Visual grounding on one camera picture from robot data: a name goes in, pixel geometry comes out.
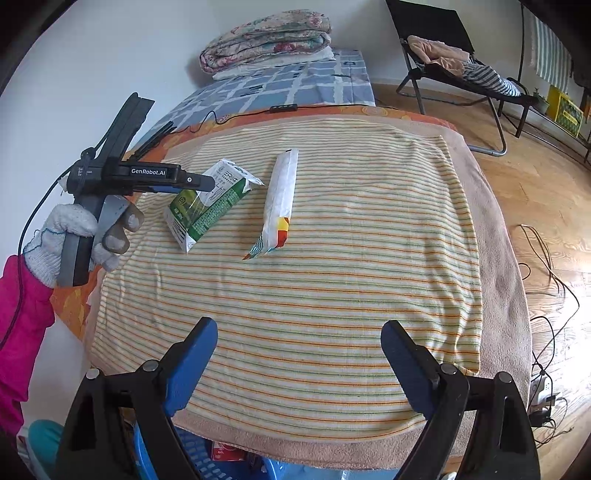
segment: gloved hand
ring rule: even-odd
[[[144,214],[133,204],[105,234],[101,243],[92,251],[89,271],[102,265],[110,272],[119,265],[119,255],[127,252],[129,240],[124,228],[136,232],[144,221]],[[56,205],[47,217],[41,231],[24,248],[29,271],[45,286],[56,286],[60,272],[61,249],[66,232],[79,236],[93,236],[98,222],[94,215],[81,205]]]

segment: yellow box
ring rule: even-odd
[[[550,86],[548,103],[546,115],[576,138],[583,123],[583,111],[554,85]]]

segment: plastic wrapper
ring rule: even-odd
[[[252,190],[263,185],[258,178],[225,158],[203,173],[213,177],[216,187],[211,192],[183,190],[164,209],[164,220],[181,248],[191,247]]]
[[[294,203],[298,154],[299,150],[292,148],[277,157],[265,200],[262,233],[245,260],[285,245]]]

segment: wooden floor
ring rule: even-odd
[[[374,85],[374,93],[386,105],[418,112],[416,100],[397,95],[392,86]],[[427,100],[425,109],[427,115],[455,124],[469,144],[501,145],[487,104],[459,107]],[[558,436],[541,446],[538,454],[542,478],[558,480],[591,432],[591,172],[531,137],[515,138],[513,127],[506,120],[502,124],[508,153],[500,158],[475,157],[501,205],[517,260],[531,267],[531,276],[524,280],[530,315],[547,316],[558,330],[575,311],[576,302],[562,290],[550,296],[556,294],[556,287],[517,227],[520,223],[535,227],[546,241],[556,274],[581,305],[556,337],[556,353],[548,369],[554,392],[566,399],[568,411],[565,401],[557,402],[552,418],[558,424]],[[532,338],[536,353],[551,339],[545,320],[532,322]],[[551,353],[549,347],[540,357],[544,365]],[[535,437],[544,440],[550,433],[551,429],[541,428]]]

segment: white wall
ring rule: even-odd
[[[502,75],[517,76],[518,0],[417,1],[456,9],[478,57]],[[78,0],[33,45],[0,97],[0,262],[16,253],[21,229],[46,188],[81,150],[96,144],[130,93],[156,100],[141,136],[207,81],[196,57],[212,38],[294,8],[328,15],[333,44],[360,49],[372,81],[398,83],[406,75],[384,0]],[[523,78],[528,87],[547,91],[527,66]],[[570,93],[579,100],[576,89]],[[27,241],[59,201],[71,199],[54,192]],[[79,342],[63,324],[48,330],[27,421],[63,421],[82,371]]]

